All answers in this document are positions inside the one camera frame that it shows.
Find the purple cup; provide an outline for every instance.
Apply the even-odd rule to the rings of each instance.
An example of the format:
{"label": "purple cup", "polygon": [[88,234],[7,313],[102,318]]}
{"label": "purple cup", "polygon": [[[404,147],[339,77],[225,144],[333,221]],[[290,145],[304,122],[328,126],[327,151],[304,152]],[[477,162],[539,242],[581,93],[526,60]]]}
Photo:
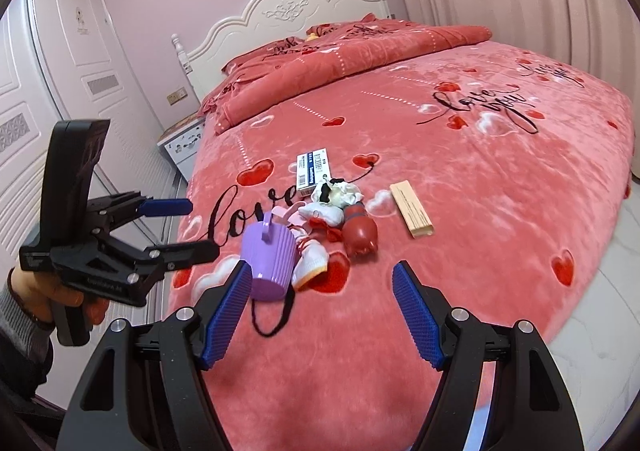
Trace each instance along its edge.
{"label": "purple cup", "polygon": [[262,222],[249,225],[242,235],[240,259],[251,266],[251,297],[256,301],[283,299],[297,255],[293,233],[286,225],[273,222],[271,212],[264,214]]}

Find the wardrobe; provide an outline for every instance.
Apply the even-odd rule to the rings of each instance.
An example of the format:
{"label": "wardrobe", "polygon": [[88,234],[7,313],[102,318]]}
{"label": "wardrobe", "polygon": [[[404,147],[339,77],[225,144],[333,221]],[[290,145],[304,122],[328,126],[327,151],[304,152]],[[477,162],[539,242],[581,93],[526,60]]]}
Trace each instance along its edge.
{"label": "wardrobe", "polygon": [[[180,176],[156,146],[161,124],[103,0],[13,0],[0,20],[0,285],[38,220],[53,125],[85,118],[111,120],[90,197],[129,190],[177,195]],[[113,235],[143,249],[167,243],[170,227],[168,219],[140,219]],[[143,308],[111,304],[85,347],[62,348],[54,335],[54,367],[38,394],[66,407],[105,326],[116,317],[133,324],[158,320],[163,288],[159,283]]]}

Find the blue gripper pad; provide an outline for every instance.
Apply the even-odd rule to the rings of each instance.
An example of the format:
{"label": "blue gripper pad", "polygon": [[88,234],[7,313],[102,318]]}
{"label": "blue gripper pad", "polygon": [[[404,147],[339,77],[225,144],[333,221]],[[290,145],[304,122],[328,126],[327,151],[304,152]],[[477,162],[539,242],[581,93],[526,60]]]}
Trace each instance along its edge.
{"label": "blue gripper pad", "polygon": [[430,362],[433,368],[442,370],[445,356],[440,348],[440,328],[402,263],[394,266],[392,285],[420,357]]}
{"label": "blue gripper pad", "polygon": [[234,271],[229,277],[233,279],[233,283],[207,326],[204,350],[200,355],[200,364],[204,370],[209,370],[216,361],[225,356],[244,305],[249,300],[253,280],[251,266],[245,261],[241,263],[239,271]]}
{"label": "blue gripper pad", "polygon": [[188,198],[170,198],[168,200],[146,200],[140,207],[140,216],[185,216],[193,211],[193,204]]}

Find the wall socket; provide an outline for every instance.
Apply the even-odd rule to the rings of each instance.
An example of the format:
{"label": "wall socket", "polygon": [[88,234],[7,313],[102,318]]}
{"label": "wall socket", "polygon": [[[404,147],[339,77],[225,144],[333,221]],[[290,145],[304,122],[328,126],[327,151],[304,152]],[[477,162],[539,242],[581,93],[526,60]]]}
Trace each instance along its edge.
{"label": "wall socket", "polygon": [[178,90],[176,90],[173,94],[169,94],[166,97],[166,100],[169,101],[170,105],[175,105],[181,99],[187,97],[187,91],[184,86]]}

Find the white nightstand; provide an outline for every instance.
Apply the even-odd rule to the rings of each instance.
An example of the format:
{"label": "white nightstand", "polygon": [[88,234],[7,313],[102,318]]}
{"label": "white nightstand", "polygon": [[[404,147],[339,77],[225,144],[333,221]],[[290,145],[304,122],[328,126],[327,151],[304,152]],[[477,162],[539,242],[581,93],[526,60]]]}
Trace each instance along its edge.
{"label": "white nightstand", "polygon": [[193,114],[167,129],[158,141],[160,150],[174,161],[187,182],[193,174],[203,132],[204,118]]}

